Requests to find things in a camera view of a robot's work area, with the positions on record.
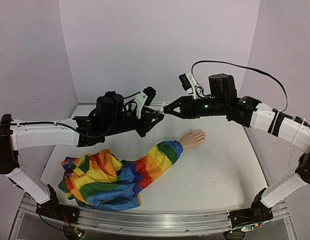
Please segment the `clear nail polish bottle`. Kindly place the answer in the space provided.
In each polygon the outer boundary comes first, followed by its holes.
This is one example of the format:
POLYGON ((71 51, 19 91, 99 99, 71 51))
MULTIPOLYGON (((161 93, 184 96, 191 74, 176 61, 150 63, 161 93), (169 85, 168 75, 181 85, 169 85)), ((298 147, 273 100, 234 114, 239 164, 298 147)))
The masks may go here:
POLYGON ((158 107, 158 112, 160 114, 164 114, 164 111, 165 111, 165 107, 167 106, 168 104, 165 102, 165 101, 162 101, 158 107))

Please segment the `rainbow striped jacket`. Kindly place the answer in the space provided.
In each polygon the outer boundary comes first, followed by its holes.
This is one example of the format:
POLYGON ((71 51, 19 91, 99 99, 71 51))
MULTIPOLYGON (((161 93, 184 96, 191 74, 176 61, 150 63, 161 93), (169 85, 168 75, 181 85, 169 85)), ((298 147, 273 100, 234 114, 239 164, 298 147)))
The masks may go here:
POLYGON ((174 140, 162 141, 145 156, 118 160, 110 149, 61 162, 64 174, 58 188, 80 207, 125 211, 142 205, 140 192, 155 182, 181 156, 183 147, 174 140))

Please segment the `aluminium front rail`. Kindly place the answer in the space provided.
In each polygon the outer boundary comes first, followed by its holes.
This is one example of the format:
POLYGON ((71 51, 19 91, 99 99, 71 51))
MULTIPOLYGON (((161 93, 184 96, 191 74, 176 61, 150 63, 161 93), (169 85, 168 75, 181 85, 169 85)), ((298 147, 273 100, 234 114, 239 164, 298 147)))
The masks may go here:
POLYGON ((242 209, 228 211, 154 213, 127 211, 100 211, 65 205, 61 213, 50 214, 37 211, 36 205, 23 202, 21 211, 42 216, 49 221, 63 223, 69 227, 95 230, 104 233, 142 237, 182 237, 200 236, 235 230, 240 232, 265 230, 281 235, 284 239, 294 240, 296 234, 292 227, 290 214, 285 202, 281 201, 272 208, 272 216, 264 220, 249 222, 242 209))

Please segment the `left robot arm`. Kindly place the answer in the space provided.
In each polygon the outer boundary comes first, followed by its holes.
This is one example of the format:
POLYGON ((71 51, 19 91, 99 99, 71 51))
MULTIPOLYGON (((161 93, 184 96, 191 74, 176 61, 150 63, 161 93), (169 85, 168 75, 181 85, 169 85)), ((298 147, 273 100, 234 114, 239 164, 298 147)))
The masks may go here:
POLYGON ((18 160, 19 150, 43 146, 90 147, 103 143, 107 136, 129 131, 145 137, 164 118, 164 102, 158 108, 150 107, 154 97, 153 90, 144 89, 125 102, 125 97, 109 91, 97 98, 88 116, 65 120, 31 122, 13 120, 11 114, 4 114, 0 120, 0 175, 8 177, 36 201, 39 216, 75 224, 79 208, 60 204, 52 186, 27 172, 26 165, 18 160))

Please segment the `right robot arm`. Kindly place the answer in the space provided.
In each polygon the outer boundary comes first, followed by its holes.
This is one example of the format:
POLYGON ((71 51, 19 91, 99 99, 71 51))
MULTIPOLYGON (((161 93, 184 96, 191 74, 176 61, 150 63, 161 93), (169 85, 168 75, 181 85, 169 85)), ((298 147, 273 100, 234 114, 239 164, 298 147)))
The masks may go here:
POLYGON ((234 78, 228 74, 209 76, 210 94, 204 97, 197 95, 199 84, 191 73, 180 75, 179 80, 188 95, 166 105, 164 114, 181 119, 225 116, 229 122, 267 132, 302 151, 296 170, 278 183, 261 190, 249 208, 233 210, 228 214, 232 232, 246 232, 272 220, 272 208, 279 201, 299 188, 310 185, 310 123, 301 117, 271 108, 258 99, 249 96, 239 98, 234 78))

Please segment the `mannequin hand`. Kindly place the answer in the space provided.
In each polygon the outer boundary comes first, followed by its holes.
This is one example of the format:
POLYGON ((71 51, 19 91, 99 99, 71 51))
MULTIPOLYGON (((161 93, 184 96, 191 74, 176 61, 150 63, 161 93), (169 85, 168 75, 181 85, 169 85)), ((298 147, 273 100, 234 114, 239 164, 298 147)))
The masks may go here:
POLYGON ((183 135, 179 140, 179 143, 184 150, 193 148, 203 143, 206 140, 206 133, 202 130, 190 131, 183 135))

